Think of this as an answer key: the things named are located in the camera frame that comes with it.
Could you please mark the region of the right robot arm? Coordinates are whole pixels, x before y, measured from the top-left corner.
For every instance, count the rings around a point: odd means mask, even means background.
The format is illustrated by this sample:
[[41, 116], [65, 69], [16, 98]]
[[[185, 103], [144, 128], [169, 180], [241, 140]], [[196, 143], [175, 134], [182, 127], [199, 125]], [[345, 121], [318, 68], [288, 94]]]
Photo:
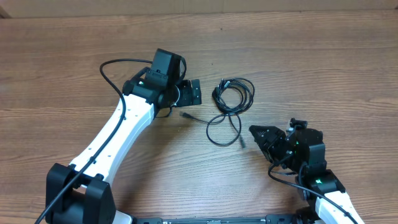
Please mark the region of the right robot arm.
[[308, 203], [293, 215], [271, 215], [268, 223], [362, 223], [337, 176], [327, 169], [323, 133], [306, 121], [291, 119], [285, 131], [276, 126], [249, 127], [271, 163], [269, 177], [296, 188]]

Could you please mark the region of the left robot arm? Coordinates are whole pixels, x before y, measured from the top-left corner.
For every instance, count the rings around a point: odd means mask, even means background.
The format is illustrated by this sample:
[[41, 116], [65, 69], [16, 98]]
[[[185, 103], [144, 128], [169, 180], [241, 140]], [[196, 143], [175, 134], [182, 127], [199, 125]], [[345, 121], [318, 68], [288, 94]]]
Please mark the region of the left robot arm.
[[125, 223], [111, 186], [134, 141], [164, 108], [201, 104], [199, 80], [187, 80], [185, 59], [157, 49], [153, 60], [117, 88], [119, 103], [102, 130], [69, 165], [47, 174], [45, 209], [37, 223]]

